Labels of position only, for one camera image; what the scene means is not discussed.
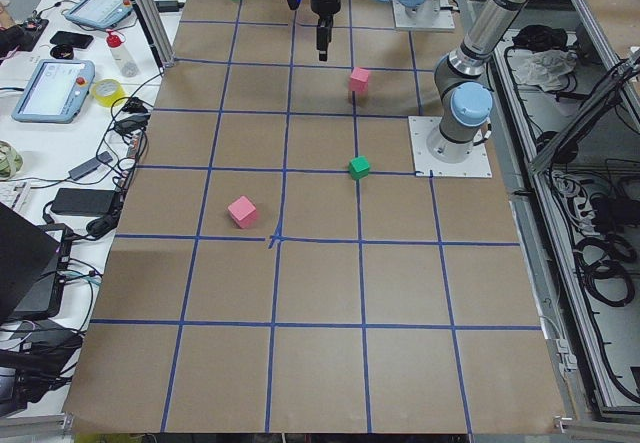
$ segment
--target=cardboard surface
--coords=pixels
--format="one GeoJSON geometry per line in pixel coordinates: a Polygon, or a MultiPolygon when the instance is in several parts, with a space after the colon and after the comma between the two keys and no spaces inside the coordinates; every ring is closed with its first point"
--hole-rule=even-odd
{"type": "Polygon", "coordinates": [[[613,50],[620,58],[640,43],[640,0],[587,0],[613,50]]]}
{"type": "Polygon", "coordinates": [[[407,117],[441,114],[460,30],[396,33],[390,6],[343,0],[323,64],[315,24],[308,1],[187,1],[65,410],[82,431],[551,431],[495,160],[491,180],[412,173],[407,117]]]}

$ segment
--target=pink cube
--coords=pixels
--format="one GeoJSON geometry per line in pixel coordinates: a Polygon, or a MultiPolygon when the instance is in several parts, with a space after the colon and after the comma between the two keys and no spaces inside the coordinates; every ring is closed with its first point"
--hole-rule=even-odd
{"type": "Polygon", "coordinates": [[[355,91],[358,94],[364,93],[369,87],[369,76],[371,72],[364,68],[354,68],[349,78],[349,91],[355,91]]]}
{"type": "Polygon", "coordinates": [[[246,196],[241,196],[231,203],[227,209],[233,221],[243,230],[258,220],[258,209],[246,196]]]}

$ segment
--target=white desk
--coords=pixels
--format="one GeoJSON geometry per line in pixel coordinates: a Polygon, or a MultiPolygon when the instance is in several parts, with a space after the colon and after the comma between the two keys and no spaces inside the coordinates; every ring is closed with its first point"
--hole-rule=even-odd
{"type": "MultiPolygon", "coordinates": [[[[38,9],[52,6],[60,0],[42,0],[38,9]]],[[[48,59],[49,51],[53,45],[50,38],[58,30],[87,33],[69,22],[61,14],[61,9],[70,8],[71,3],[63,3],[59,8],[53,8],[43,14],[50,20],[49,26],[40,38],[38,45],[32,52],[18,52],[14,57],[0,65],[0,87],[17,86],[24,87],[30,79],[33,70],[41,59],[48,59]]],[[[180,13],[164,13],[162,22],[170,41],[173,41],[180,21],[180,13]]],[[[121,26],[128,26],[135,21],[134,16],[128,17],[121,26]]],[[[104,78],[114,78],[123,84],[127,95],[131,95],[138,85],[158,74],[151,51],[140,27],[140,23],[132,28],[122,31],[126,36],[126,45],[133,55],[140,73],[133,78],[123,77],[116,66],[109,49],[104,41],[105,32],[91,32],[94,36],[93,43],[86,50],[77,50],[77,59],[87,59],[94,62],[96,67],[95,81],[104,78]]],[[[161,78],[158,77],[145,85],[138,93],[144,101],[155,101],[161,78]]],[[[68,171],[80,163],[92,158],[102,135],[110,123],[109,109],[100,106],[91,96],[88,96],[78,116],[69,124],[52,123],[20,123],[14,121],[10,114],[15,107],[20,93],[0,92],[0,139],[8,141],[24,158],[24,165],[15,178],[43,178],[60,180],[68,176],[68,171]]],[[[127,150],[120,137],[111,134],[107,140],[119,156],[124,156],[127,150]]],[[[100,180],[108,169],[102,167],[98,171],[86,176],[82,182],[100,180]]],[[[46,185],[33,181],[34,187],[46,185]]],[[[52,188],[32,189],[27,202],[21,210],[21,214],[34,224],[43,224],[42,208],[51,201],[58,188],[74,185],[61,184],[52,188]]],[[[90,186],[95,189],[113,189],[111,175],[102,182],[90,186]]],[[[92,218],[83,217],[55,217],[57,222],[65,223],[79,234],[85,234],[85,226],[92,218]]],[[[113,242],[114,232],[109,233],[97,242],[74,243],[72,256],[85,261],[96,268],[104,269],[106,258],[113,242]]],[[[81,266],[72,265],[71,268],[84,271],[81,266]]],[[[98,288],[94,287],[94,300],[98,288]]],[[[67,328],[79,328],[85,320],[90,306],[91,291],[87,283],[79,282],[65,287],[62,306],[59,314],[53,318],[56,323],[67,328]]],[[[73,364],[79,355],[79,351],[72,357],[69,364],[73,364]]],[[[65,386],[57,391],[47,393],[37,404],[29,404],[28,408],[19,412],[15,417],[46,416],[58,414],[66,399],[69,387],[65,386]]]]}

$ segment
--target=keyboard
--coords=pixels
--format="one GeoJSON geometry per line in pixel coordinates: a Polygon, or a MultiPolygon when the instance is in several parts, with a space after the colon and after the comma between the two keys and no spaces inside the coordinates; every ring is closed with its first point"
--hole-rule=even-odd
{"type": "Polygon", "coordinates": [[[30,190],[27,181],[0,181],[0,203],[19,213],[30,190]]]}

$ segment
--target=yellow tape roll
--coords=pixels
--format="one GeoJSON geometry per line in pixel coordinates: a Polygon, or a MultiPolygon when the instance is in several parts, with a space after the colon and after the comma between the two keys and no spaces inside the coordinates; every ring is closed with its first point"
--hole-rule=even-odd
{"type": "Polygon", "coordinates": [[[122,105],[127,96],[118,80],[100,80],[91,87],[91,95],[101,106],[111,108],[115,103],[122,105]]]}

